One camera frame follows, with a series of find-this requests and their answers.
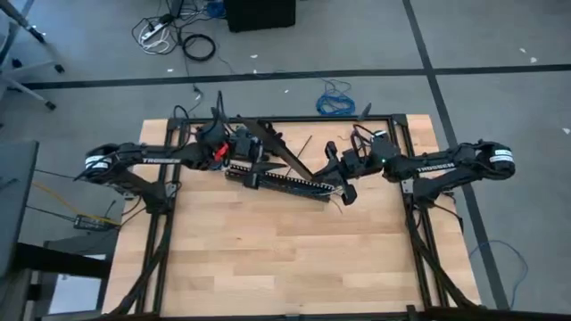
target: wooden board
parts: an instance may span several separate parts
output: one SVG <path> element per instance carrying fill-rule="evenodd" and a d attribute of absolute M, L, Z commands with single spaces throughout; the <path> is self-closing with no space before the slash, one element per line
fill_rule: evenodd
<path fill-rule="evenodd" d="M 409 123 L 415 153 L 438 150 L 428 116 L 409 115 Z M 362 125 L 386 129 L 384 122 Z M 312 171 L 326 164 L 327 141 L 339 151 L 350 147 L 351 122 L 275 127 L 296 154 L 311 136 L 300 159 Z M 166 120 L 147 120 L 141 142 L 162 144 L 165 128 Z M 156 180 L 158 168 L 139 165 L 135 171 Z M 182 169 L 180 180 L 163 316 L 394 312 L 408 304 L 422 309 L 399 185 L 380 175 L 355 180 L 358 199 L 345 207 L 336 196 L 335 204 L 247 189 L 221 172 Z M 437 203 L 455 210 L 448 197 Z M 443 268 L 478 302 L 458 221 L 443 210 L 430 215 Z M 149 221 L 141 214 L 121 229 L 103 311 L 118 305 L 140 273 Z M 432 292 L 437 301 L 434 287 Z M 153 291 L 148 297 L 151 302 Z"/>

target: black cable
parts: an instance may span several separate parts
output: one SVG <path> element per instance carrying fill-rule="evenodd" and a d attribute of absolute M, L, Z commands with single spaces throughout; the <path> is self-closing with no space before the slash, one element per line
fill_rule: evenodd
<path fill-rule="evenodd" d="M 36 208 L 36 207 L 33 207 L 33 206 L 29 206 L 29 205 L 26 205 L 26 207 L 29 208 L 29 209 L 31 209 L 31 210 L 37 210 L 37 211 L 39 211 L 39 212 L 42 212 L 42 213 L 45 213 L 45 214 L 49 214 L 49 215 L 52 215 L 52 216 L 57 217 L 57 218 L 65 219 L 65 220 L 67 220 L 67 221 L 69 221 L 69 222 L 71 222 L 71 223 L 75 222 L 75 218 L 71 218 L 71 217 L 66 216 L 66 215 L 63 215 L 63 214 L 54 213 L 54 212 L 52 212 L 52 211 L 50 211 L 50 210 L 42 210 L 42 209 L 39 209 L 39 208 Z"/>
<path fill-rule="evenodd" d="M 71 177 L 69 175 L 63 175 L 63 174 L 58 174 L 58 173 L 54 173 L 48 170 L 42 170 L 42 169 L 34 169 L 34 171 L 38 172 L 38 173 L 44 173 L 44 174 L 48 174 L 48 175 L 53 175 L 53 176 L 57 176 L 57 177 L 63 177 L 63 178 L 69 178 L 69 179 L 73 179 L 75 177 Z"/>
<path fill-rule="evenodd" d="M 146 210 L 146 206 L 143 207 L 141 210 L 136 211 L 135 214 L 131 215 L 130 218 L 127 218 L 127 220 L 125 220 L 125 222 L 121 223 L 121 225 L 119 226 L 119 230 L 121 230 L 131 219 L 133 219 L 135 216 L 139 215 L 139 213 L 141 213 L 143 210 Z"/>
<path fill-rule="evenodd" d="M 173 118 L 177 118 L 177 110 L 181 110 L 182 113 L 185 115 L 186 119 L 190 119 L 190 117 L 188 117 L 188 112 L 186 111 L 186 109 L 181 106 L 181 105 L 176 105 L 174 110 L 172 111 L 172 117 Z"/>
<path fill-rule="evenodd" d="M 108 158 L 114 157 L 114 156 L 116 156 L 117 154 L 118 154 L 117 152 L 110 152 L 110 153 L 104 155 L 104 156 L 103 156 L 102 158 L 100 158 L 99 160 L 92 161 L 92 162 L 89 164 L 89 166 L 88 166 L 86 169 L 84 169 L 81 173 L 79 173 L 79 175 L 77 175 L 76 177 L 74 177 L 73 180 L 74 180 L 74 181 L 77 181 L 78 179 L 82 178 L 82 177 L 83 177 L 89 170 L 91 170 L 95 165 L 97 165 L 97 164 L 99 164 L 99 163 L 102 163 L 102 162 L 106 161 Z M 109 169 L 107 169 L 107 170 L 106 170 L 104 173 L 102 173 L 102 174 L 107 174 L 113 167 L 114 167 L 114 165 L 111 166 Z"/>
<path fill-rule="evenodd" d="M 204 56 L 197 56 L 197 55 L 192 55 L 188 52 L 188 48 L 194 44 L 194 42 L 196 42 L 197 39 L 203 39 L 206 40 L 211 46 L 212 49 L 211 51 L 204 55 Z M 214 40 L 212 40 L 211 37 L 208 37 L 206 35 L 203 34 L 193 34 L 190 35 L 188 37 L 185 38 L 185 40 L 183 40 L 182 42 L 182 52 L 185 54 L 185 57 L 195 61 L 195 62 L 207 62 L 208 60 L 210 60 L 214 54 L 216 53 L 216 44 L 214 44 Z"/>
<path fill-rule="evenodd" d="M 111 204 L 109 204 L 109 207 L 107 208 L 107 211 L 105 212 L 105 215 L 103 215 L 104 218 L 107 218 L 107 215 L 109 215 L 109 211 L 111 211 L 111 209 L 113 208 L 113 205 L 115 205 L 117 201 L 113 200 L 111 202 Z"/>
<path fill-rule="evenodd" d="M 372 136 L 374 136 L 374 135 L 375 135 L 375 133 L 373 133 L 372 131 L 370 131 L 370 130 L 369 130 L 369 129 L 367 129 L 367 128 L 364 128 L 362 125 L 359 125 L 359 124 L 353 124 L 353 129 L 355 129 L 355 130 L 359 131 L 357 128 L 363 129 L 364 131 L 368 132 L 368 133 L 369 133 L 369 134 L 371 134 Z"/>
<path fill-rule="evenodd" d="M 132 208 L 130 208 L 129 210 L 127 210 L 127 211 L 125 211 L 125 212 L 122 212 L 122 213 L 121 213 L 121 216 L 127 215 L 127 214 L 129 214 L 130 212 L 132 212 L 133 210 L 135 210 L 135 209 L 137 208 L 137 206 L 139 206 L 139 204 L 141 203 L 141 200 L 142 200 L 142 199 L 143 199 L 143 197 L 141 197 L 141 196 L 139 195 L 139 199 L 137 200 L 137 203 L 136 203 Z"/>
<path fill-rule="evenodd" d="M 219 118 L 220 118 L 219 101 L 220 101 L 220 99 L 221 99 L 221 96 L 222 96 L 222 92 L 218 91 L 218 97 L 216 98 L 216 110 L 217 110 L 218 112 L 216 112 L 216 114 L 214 115 L 214 121 L 212 122 L 212 125 L 211 125 L 208 129 L 206 129 L 205 132 L 200 133 L 200 134 L 203 135 L 203 136 L 204 136 L 204 135 L 207 135 L 208 133 L 210 133 L 210 132 L 216 127 L 216 125 L 218 125 L 218 121 L 219 121 Z"/>
<path fill-rule="evenodd" d="M 456 219 L 458 220 L 459 224 L 460 224 L 460 229 L 462 230 L 462 232 L 464 232 L 464 219 L 463 219 L 460 215 L 458 215 L 458 214 L 456 214 L 454 211 L 448 210 L 448 209 L 446 209 L 445 207 L 440 206 L 440 205 L 438 205 L 438 204 L 435 204 L 434 206 L 435 206 L 437 209 L 446 211 L 446 212 L 452 214 L 453 216 L 455 216 Z"/>
<path fill-rule="evenodd" d="M 418 221 L 417 221 L 417 225 L 415 226 L 415 228 L 418 229 L 420 227 L 421 223 L 422 223 L 422 214 L 419 212 L 418 213 Z"/>

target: black metal frame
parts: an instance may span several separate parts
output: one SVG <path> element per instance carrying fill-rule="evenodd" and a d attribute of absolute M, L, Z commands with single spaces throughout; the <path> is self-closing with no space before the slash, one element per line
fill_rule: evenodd
<path fill-rule="evenodd" d="M 280 122 L 323 122 L 323 121 L 357 121 L 357 117 L 353 117 L 353 116 L 329 116 L 329 117 L 322 117 L 322 116 L 309 116 L 309 117 L 270 117 L 270 118 L 261 118 L 263 120 L 267 120 L 273 123 L 280 123 Z M 172 141 L 172 137 L 174 135 L 174 132 L 176 130 L 179 130 L 179 134 L 178 134 L 178 140 L 179 143 L 183 142 L 183 137 L 185 136 L 185 124 L 202 124 L 204 122 L 210 121 L 210 119 L 190 119 L 190 120 L 182 120 L 182 119 L 169 119 L 168 125 L 167 125 L 167 133 L 165 136 L 165 145 L 170 145 L 171 141 Z M 230 123 L 237 123 L 239 122 L 238 119 L 230 119 L 229 120 Z M 367 116 L 367 121 L 384 121 L 387 123 L 388 125 L 388 129 L 389 129 L 389 134 L 391 136 L 391 138 L 393 139 L 393 141 L 398 144 L 398 139 L 397 139 L 397 135 L 396 135 L 396 126 L 395 124 L 399 124 L 401 125 L 401 130 L 404 136 L 404 143 L 405 143 L 405 147 L 407 150 L 407 153 L 409 155 L 413 155 L 414 151 L 412 149 L 412 142 L 410 141 L 410 132 L 408 129 L 408 125 L 406 124 L 406 115 L 370 115 Z M 167 174 L 167 166 L 168 165 L 161 165 L 160 171 L 159 171 L 159 181 L 162 181 L 163 183 L 165 183 L 165 178 L 166 178 L 166 174 Z M 174 166 L 174 170 L 172 173 L 172 179 L 171 181 L 176 182 L 179 179 L 180 176 L 180 170 L 181 167 L 179 164 L 177 165 L 173 165 Z M 406 215 L 407 216 L 412 216 L 412 204 L 411 204 L 411 199 L 408 197 L 405 197 L 405 195 L 403 195 L 403 203 L 405 206 L 405 209 L 410 209 L 410 210 L 406 210 Z M 147 236 L 147 243 L 146 243 L 146 247 L 145 247 L 145 256 L 144 256 L 144 264 L 143 264 L 143 269 L 145 269 L 147 267 L 147 265 L 149 264 L 149 260 L 150 258 L 153 256 L 153 252 L 154 252 L 154 244 L 155 244 L 155 238 L 157 235 L 157 228 L 158 228 L 158 222 L 159 222 L 159 216 L 162 214 L 165 214 L 167 219 L 165 222 L 165 226 L 164 226 L 164 234 L 168 234 L 168 240 L 167 240 L 167 249 L 166 249 L 166 253 L 164 255 L 164 257 L 161 260 L 160 266 L 159 266 L 159 272 L 158 272 L 158 278 L 157 278 L 157 283 L 155 285 L 155 291 L 154 291 L 154 300 L 153 300 L 153 313 L 156 313 L 158 315 L 160 315 L 161 313 L 161 304 L 162 304 L 162 294 L 163 294 L 163 290 L 164 290 L 164 281 L 165 281 L 165 276 L 166 276 L 166 267 L 167 267 L 167 261 L 168 261 L 168 251 L 169 251 L 169 245 L 170 245 L 170 234 L 172 231 L 172 226 L 173 226 L 173 221 L 174 221 L 174 206 L 172 207 L 173 210 L 169 211 L 167 213 L 152 213 L 152 218 L 151 218 L 151 224 L 149 226 L 149 232 L 148 232 L 148 236 Z M 425 238 L 427 240 L 431 240 L 431 242 L 428 242 L 428 249 L 431 251 L 431 253 L 433 253 L 437 259 L 437 251 L 435 248 L 435 243 L 434 243 L 434 234 L 432 231 L 432 227 L 430 226 L 430 220 L 429 217 L 427 215 L 427 213 L 423 214 L 423 230 L 425 233 Z M 428 289 L 428 281 L 426 278 L 426 271 L 425 271 L 425 267 L 424 267 L 424 262 L 422 259 L 421 254 L 414 250 L 413 247 L 413 252 L 414 252 L 414 256 L 415 256 L 415 265 L 416 265 L 416 270 L 417 270 L 417 275 L 418 275 L 418 280 L 419 280 L 419 288 L 420 288 L 420 293 L 421 293 L 421 297 L 422 297 L 422 301 L 423 301 L 423 305 L 426 308 L 432 307 L 433 303 L 432 303 L 432 298 L 430 297 L 430 291 Z M 441 301 L 444 301 L 447 303 L 446 300 L 446 295 L 445 295 L 445 291 L 442 287 L 442 285 L 440 284 L 440 282 L 435 278 L 435 284 L 436 284 L 436 288 L 437 291 L 439 293 L 439 299 Z M 143 313 L 145 311 L 145 300 L 146 300 L 146 288 L 145 291 L 142 291 L 142 293 L 140 293 L 138 299 L 137 299 L 137 304 L 136 304 L 136 313 Z M 310 316 L 303 316 L 304 319 L 312 319 L 312 320 L 322 320 L 322 319 L 336 319 L 336 320 L 345 320 L 345 319 L 375 319 L 375 320 L 402 320 L 402 319 L 410 319 L 411 317 L 411 313 L 414 312 L 414 307 L 409 307 L 409 311 L 407 312 L 390 312 L 390 313 L 366 313 L 366 314 L 327 314 L 327 315 L 310 315 Z M 284 316 L 256 316 L 256 317 L 174 317 L 174 318 L 167 318 L 167 319 L 173 319 L 173 320 L 213 320 L 213 319 L 233 319 L 233 320 L 241 320 L 241 319 L 248 319 L 248 320 L 252 320 L 252 319 L 259 319 L 259 320 L 276 320 L 276 319 L 281 319 Z"/>
<path fill-rule="evenodd" d="M 273 118 L 262 118 L 271 122 L 315 122 L 315 121 L 357 121 L 357 117 L 353 116 L 333 116 L 333 117 L 273 117 Z M 398 136 L 396 125 L 399 125 L 402 131 L 402 137 L 404 139 L 405 148 L 409 156 L 414 155 L 414 149 L 412 147 L 412 141 L 410 138 L 409 126 L 407 122 L 406 115 L 394 114 L 394 115 L 372 115 L 367 117 L 368 121 L 386 121 L 388 124 L 389 135 L 394 143 L 398 145 Z M 202 124 L 209 121 L 209 119 L 169 119 L 167 126 L 167 134 L 165 136 L 165 145 L 169 145 L 172 141 L 174 132 L 179 129 L 178 143 L 182 144 L 184 142 L 184 137 L 186 136 L 186 125 L 192 124 Z M 230 119 L 231 123 L 239 122 L 238 119 Z M 172 172 L 172 182 L 178 182 L 180 177 L 181 165 L 174 165 L 174 170 Z M 159 172 L 159 179 L 164 183 L 166 177 L 166 165 L 161 166 Z M 438 252 L 435 247 L 434 233 L 430 223 L 430 217 L 426 209 L 420 210 L 420 218 L 422 218 L 422 227 L 425 234 L 426 242 L 421 239 L 421 236 L 416 228 L 416 223 L 413 215 L 413 200 L 410 193 L 405 193 L 403 184 L 401 183 L 402 200 L 405 209 L 405 223 L 409 229 L 410 243 L 413 250 L 415 266 L 418 276 L 418 285 L 424 305 L 424 311 L 417 312 L 415 307 L 409 305 L 406 307 L 406 311 L 400 312 L 383 312 L 383 313 L 351 313 L 351 314 L 323 314 L 323 315 L 274 315 L 274 316 L 220 316 L 220 317 L 159 317 L 161 314 L 161 304 L 162 304 L 162 294 L 164 290 L 164 283 L 166 278 L 166 268 L 168 261 L 168 253 L 170 247 L 170 237 L 174 222 L 174 210 L 176 204 L 176 195 L 173 198 L 172 210 L 167 213 L 152 213 L 153 217 L 151 220 L 151 225 L 149 226 L 149 236 L 150 240 L 147 239 L 147 248 L 145 249 L 145 261 L 143 269 L 146 270 L 147 265 L 150 264 L 151 257 L 153 257 L 154 252 L 154 239 L 156 237 L 156 228 L 158 226 L 158 219 L 161 214 L 165 214 L 167 219 L 164 225 L 163 239 L 166 241 L 165 252 L 161 257 L 157 284 L 155 286 L 155 294 L 153 300 L 153 310 L 150 313 L 144 313 L 145 309 L 145 296 L 146 291 L 140 293 L 137 299 L 136 305 L 136 315 L 129 316 L 114 316 L 111 319 L 119 320 L 132 317 L 133 319 L 157 319 L 157 320 L 268 320 L 268 321 L 295 321 L 295 320 L 408 320 L 408 321 L 419 321 L 419 320 L 511 320 L 511 321 L 524 321 L 524 320 L 537 320 L 537 321 L 559 321 L 571 319 L 569 315 L 559 315 L 559 314 L 546 314 L 546 313 L 535 313 L 535 312 L 522 312 L 522 311 L 510 311 L 508 309 L 497 309 L 488 310 L 484 307 L 478 307 L 474 303 L 466 299 L 459 289 L 457 289 L 452 282 L 452 280 L 445 274 L 445 272 L 440 267 L 438 260 Z M 434 272 L 434 283 L 439 297 L 440 306 L 434 305 L 428 288 L 428 282 L 426 278 L 426 271 L 424 262 L 433 270 Z M 448 304 L 448 294 L 456 301 L 458 308 L 450 308 Z"/>

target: wooden tabletop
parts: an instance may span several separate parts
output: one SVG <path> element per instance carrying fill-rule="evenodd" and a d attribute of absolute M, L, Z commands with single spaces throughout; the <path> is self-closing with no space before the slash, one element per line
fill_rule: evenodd
<path fill-rule="evenodd" d="M 430 118 L 409 115 L 408 120 L 415 153 L 438 151 Z M 145 121 L 140 141 L 163 144 L 166 124 Z M 382 121 L 361 125 L 386 129 Z M 351 145 L 349 121 L 274 126 L 295 154 L 311 136 L 300 159 L 312 171 L 325 166 L 327 141 L 335 141 L 339 151 Z M 159 166 L 138 165 L 134 171 L 154 181 Z M 247 189 L 221 172 L 183 168 L 180 181 L 163 316 L 395 312 L 409 304 L 422 309 L 398 184 L 380 175 L 354 180 L 358 198 L 345 207 L 336 196 L 324 203 Z M 455 211 L 450 197 L 436 203 Z M 431 209 L 430 217 L 444 270 L 479 302 L 457 219 L 438 209 Z M 149 222 L 150 215 L 142 213 L 121 229 L 103 311 L 119 304 L 141 272 Z M 147 307 L 153 289 L 154 279 Z M 433 284 L 431 292 L 437 301 Z"/>

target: blue cable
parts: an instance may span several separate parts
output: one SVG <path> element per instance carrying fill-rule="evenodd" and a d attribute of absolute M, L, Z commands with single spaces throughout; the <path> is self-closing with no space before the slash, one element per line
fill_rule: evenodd
<path fill-rule="evenodd" d="M 323 95 L 315 103 L 315 107 L 321 115 L 352 115 L 355 112 L 355 102 L 345 93 L 351 90 L 351 84 L 337 79 L 323 79 L 325 90 Z M 347 88 L 343 91 L 337 89 L 335 83 L 344 84 Z"/>
<path fill-rule="evenodd" d="M 511 246 L 511 245 L 509 245 L 508 243 L 505 243 L 505 242 L 500 241 L 500 240 L 490 240 L 490 241 L 488 241 L 488 242 L 484 242 L 484 243 L 479 244 L 474 250 L 472 250 L 472 251 L 470 252 L 470 254 L 468 255 L 468 257 L 469 257 L 470 259 L 472 259 L 472 255 L 474 255 L 474 253 L 476 253 L 476 251 L 480 250 L 480 249 L 482 248 L 482 246 L 489 245 L 490 243 L 500 243 L 500 244 L 504 244 L 504 245 L 506 245 L 507 247 L 509 247 L 514 253 L 516 253 L 516 255 L 519 257 L 519 259 L 521 260 L 522 265 L 523 265 L 523 267 L 524 267 L 524 270 L 523 270 L 521 276 L 520 276 L 520 277 L 518 278 L 518 280 L 514 283 L 514 287 L 513 287 L 512 291 L 511 291 L 511 303 L 509 304 L 509 308 L 510 308 L 510 309 L 513 309 L 513 308 L 514 308 L 514 305 L 516 304 L 517 288 L 519 287 L 519 285 L 520 285 L 522 282 L 524 282 L 525 277 L 527 276 L 527 272 L 529 271 L 529 267 L 527 266 L 527 262 L 525 262 L 524 256 L 521 255 L 521 253 L 520 253 L 518 250 L 514 249 L 514 247 Z"/>
<path fill-rule="evenodd" d="M 223 2 L 210 2 L 206 5 L 206 13 L 211 18 L 222 18 L 226 15 Z"/>

